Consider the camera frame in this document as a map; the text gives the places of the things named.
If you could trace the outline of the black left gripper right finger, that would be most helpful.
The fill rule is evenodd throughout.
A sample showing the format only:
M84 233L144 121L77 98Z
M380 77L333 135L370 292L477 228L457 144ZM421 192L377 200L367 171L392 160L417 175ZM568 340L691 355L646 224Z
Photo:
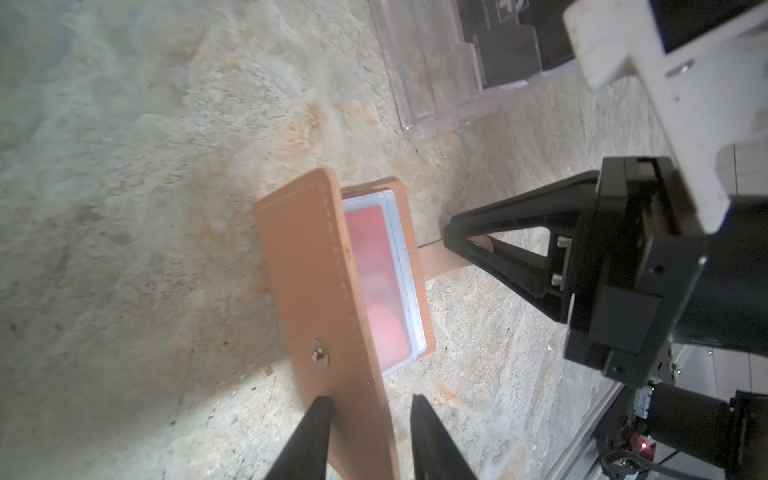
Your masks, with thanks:
M424 395L412 398L410 432L415 479L476 479Z

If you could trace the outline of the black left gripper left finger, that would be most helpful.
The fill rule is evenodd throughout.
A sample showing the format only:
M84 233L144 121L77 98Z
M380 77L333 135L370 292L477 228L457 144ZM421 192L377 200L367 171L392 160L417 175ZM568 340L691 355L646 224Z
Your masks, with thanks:
M325 480L331 432L331 400L316 397L265 480Z

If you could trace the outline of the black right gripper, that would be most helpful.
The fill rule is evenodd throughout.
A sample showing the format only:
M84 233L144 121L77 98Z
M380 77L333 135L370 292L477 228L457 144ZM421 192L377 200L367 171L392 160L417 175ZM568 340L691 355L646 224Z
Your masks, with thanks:
M670 343L765 355L766 199L733 196L704 235L676 218L677 185L666 158L608 158L453 216L443 243L559 323L575 281L565 356L610 379L643 385ZM492 236L533 228L549 231L545 255Z

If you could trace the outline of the dark red card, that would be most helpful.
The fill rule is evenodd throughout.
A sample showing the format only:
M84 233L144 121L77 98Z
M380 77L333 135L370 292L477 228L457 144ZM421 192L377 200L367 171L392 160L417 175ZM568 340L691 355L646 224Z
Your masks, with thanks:
M387 371L413 353L387 224L379 206L345 217L376 356Z

